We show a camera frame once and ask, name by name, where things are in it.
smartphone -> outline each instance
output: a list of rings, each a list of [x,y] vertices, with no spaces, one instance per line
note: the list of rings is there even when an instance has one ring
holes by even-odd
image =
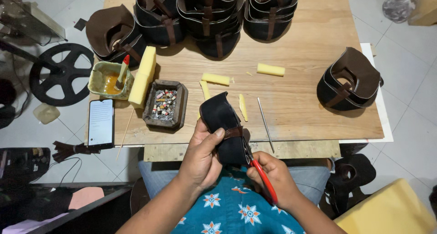
[[[96,149],[114,147],[114,100],[90,101],[88,146]]]

plywood board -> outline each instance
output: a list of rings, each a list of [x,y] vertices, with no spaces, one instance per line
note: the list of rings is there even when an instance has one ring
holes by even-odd
[[[134,2],[105,0],[104,7],[123,3],[132,9]],[[294,19],[279,40],[256,41],[242,30],[237,46],[222,60],[205,58],[190,37],[175,46],[158,48],[155,78],[179,81],[188,88],[185,125],[176,132],[160,132],[147,127],[141,119],[142,111],[137,110],[124,143],[188,143],[204,101],[199,85],[204,72],[234,77],[235,83],[230,86],[208,86],[211,95],[229,92],[228,100],[241,120],[238,94],[244,95],[249,121],[242,125],[250,130],[251,141],[267,141],[257,97],[273,141],[382,138],[375,105],[336,112],[323,108],[317,99],[316,86],[323,72],[347,46],[361,49],[348,0],[299,0]],[[285,67],[285,76],[257,74],[259,62]],[[90,95],[91,100],[98,98]],[[115,144],[121,143],[131,108],[127,101],[116,102]]]
[[[250,146],[252,152],[264,151],[278,159],[340,157],[337,140],[273,142],[275,153],[272,153],[269,142],[251,142]],[[187,143],[146,144],[144,161],[181,161],[187,147]]]

black wheel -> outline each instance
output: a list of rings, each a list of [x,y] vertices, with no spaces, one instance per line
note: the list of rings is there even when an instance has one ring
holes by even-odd
[[[59,63],[54,62],[52,57],[65,51],[70,51],[65,59]],[[81,54],[85,55],[90,60],[90,68],[78,69],[74,67],[74,63],[76,63],[76,60]],[[61,70],[59,72],[51,72],[50,75],[40,83],[40,74],[43,66],[41,63],[33,64],[32,69],[30,70],[29,85],[30,90],[38,100],[47,103],[48,105],[64,107],[78,103],[88,96],[90,91],[87,86],[85,86],[80,92],[74,93],[72,82],[76,78],[90,77],[94,65],[94,54],[90,49],[80,44],[60,44],[49,48],[43,52],[39,58],[41,61],[56,65]],[[47,91],[55,85],[60,85],[62,87],[64,93],[63,99],[56,99],[47,95]]]

plastic bag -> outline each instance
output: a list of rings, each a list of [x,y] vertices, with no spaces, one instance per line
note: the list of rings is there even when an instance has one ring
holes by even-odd
[[[385,0],[382,4],[382,13],[394,23],[402,23],[416,8],[414,0]]]

ashtray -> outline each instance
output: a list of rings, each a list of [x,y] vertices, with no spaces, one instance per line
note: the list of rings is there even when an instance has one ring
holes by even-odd
[[[188,89],[180,82],[155,80],[142,119],[149,126],[180,129],[185,121],[187,100]]]

